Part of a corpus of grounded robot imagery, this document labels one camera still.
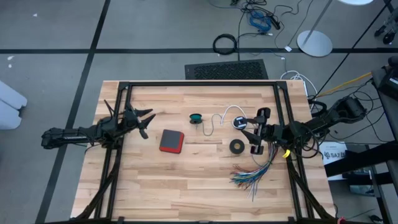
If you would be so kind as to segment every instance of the black metal frame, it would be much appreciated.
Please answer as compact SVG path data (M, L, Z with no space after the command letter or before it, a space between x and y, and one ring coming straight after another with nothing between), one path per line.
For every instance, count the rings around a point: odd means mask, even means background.
M277 107L277 114L279 117L279 123L281 126L285 125L284 121L284 116L283 116L283 111L282 111L282 103L280 101L280 95L279 95L279 90L283 91L284 94L284 100L286 104L286 109L287 109L287 115L289 117L289 122L292 122L294 120L293 117L293 112L292 112L292 107L290 104L290 98L289 98L289 92L288 92L288 87L286 81L276 81L276 82L270 82L270 81L248 81L248 82L234 82L234 81L180 81L180 82L120 82L118 86L118 93L116 96L116 102L115 102L115 107L114 111L119 111L120 109L120 104L121 104L121 97L122 93L124 90L127 90L127 95L126 95L126 103L130 102L131 99L131 94L132 94L132 88L134 86L271 86L274 89L274 95L275 95L275 102L276 102L276 107ZM94 199L90 202L90 205L93 205L90 207L89 210L85 210L81 215L77 216L76 218L72 218L69 221L64 221L64 222L54 222L53 224L66 224L66 223L117 223L117 224L122 224L122 223L167 223L167 222L125 222L123 217L119 217L119 220L117 222L111 221L112 219L112 213L113 213L113 205L114 205L114 199L116 195L116 186L118 183L118 174L119 174L119 168L120 168L120 161L121 161L121 154L122 154L122 149L123 149L123 142L122 142L122 147L118 149L110 149L108 148L106 150L105 158L104 158L104 166L103 166L103 171L101 175L101 183L100 183L100 188L98 193L94 196ZM111 161L111 152L112 150L116 150L116 158L115 158L115 163L112 168L112 171L108 175L109 171L109 164ZM293 203L294 203L294 208L295 208L295 214L296 214L296 219L297 223L334 223L334 219L330 219L330 215L324 211L324 209L319 205L319 203L316 201L315 197L310 193L310 191L307 189L307 178L305 176L305 168L303 165L303 161L301 157L297 158L297 166L298 166L298 172L296 172L295 167L293 166L292 159L289 156L286 158L286 163L287 163L287 169L289 172L289 180L290 180L290 186L292 190L292 198L293 198ZM297 191L297 185L300 186L300 188L303 190L303 193L305 194L306 197L305 199L305 204L307 208L307 213L308 213L308 218L303 218L301 208L300 208L300 202L299 202L299 193ZM102 204L103 204L103 195L106 191L106 189L111 186L111 190L109 193L109 200L108 200L108 207L106 211L106 216L105 218L101 218L101 210L102 210ZM313 214L313 208L311 206L311 203L313 205L317 205L314 207L317 212L320 214L321 218L323 219L314 219L314 214ZM94 214L94 219L89 219L93 209L95 206L95 214ZM186 223L198 223L198 222L177 222L178 224L186 224ZM293 217L288 217L288 221L286 222L199 222L199 223L275 223L275 224L282 224L282 223L295 223L295 220Z
M346 151L346 157L335 162L325 165L326 176L332 177L334 175L342 174L349 171L354 171L363 167L370 167L371 178L369 176L345 174L349 178L348 183L353 185L372 185L374 189L374 196L379 205L380 213L383 222L386 224L392 223L389 215L386 199L381 188L383 184L394 184L398 195L398 184L394 182L392 174L388 171L378 174L374 165L386 162L398 161L398 151L396 150L398 142L392 141L376 146L372 149L366 146L363 152Z

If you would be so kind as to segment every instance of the cable bundle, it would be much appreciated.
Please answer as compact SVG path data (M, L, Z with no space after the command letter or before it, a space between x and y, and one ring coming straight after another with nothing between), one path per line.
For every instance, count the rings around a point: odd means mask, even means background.
M258 29L259 33L266 33L271 30L271 18L261 11L253 10L248 14L249 24Z
M254 200L254 196L257 193L257 188L258 184L261 180L261 177L268 171L268 168L271 166L272 161L275 159L276 155L278 154L278 148L275 147L272 143L268 143L268 161L260 166L256 161L254 161L257 165L259 165L259 168L256 170L244 170L240 168L240 166L235 165L234 168L237 170L235 172L232 172L234 176L231 178L231 181L234 182L238 187L242 187L244 190L248 189L249 187L250 192L248 194L248 197L250 194L252 194L252 201Z

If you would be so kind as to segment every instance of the yellow clip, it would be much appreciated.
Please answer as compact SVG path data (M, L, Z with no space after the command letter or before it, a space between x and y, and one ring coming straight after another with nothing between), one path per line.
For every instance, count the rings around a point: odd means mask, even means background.
M285 154L282 156L283 158L287 158L290 155L290 150L286 150Z

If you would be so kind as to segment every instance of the white lamp base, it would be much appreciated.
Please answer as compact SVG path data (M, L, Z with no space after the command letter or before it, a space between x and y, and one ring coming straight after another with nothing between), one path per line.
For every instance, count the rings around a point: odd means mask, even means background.
M330 54L333 49L333 44L327 35L319 31L314 30L310 38L308 38L307 43L303 44L309 32L309 30L306 30L298 35L298 47L300 47L304 53L314 57L324 57Z

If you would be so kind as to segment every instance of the colorful wires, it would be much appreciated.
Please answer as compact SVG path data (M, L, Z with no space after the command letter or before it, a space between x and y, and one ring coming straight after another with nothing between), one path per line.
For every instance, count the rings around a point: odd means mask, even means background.
M235 165L234 168L236 171L232 172L234 176L231 178L231 181L234 182L238 187L242 187L244 190L250 187L251 189L248 197L252 195L252 201L254 201L254 196L257 193L258 184L261 180L261 177L268 171L268 168L271 166L272 161L275 159L277 154L278 148L275 147L273 143L269 142L268 161L258 169L252 171L244 170L240 168L240 166Z

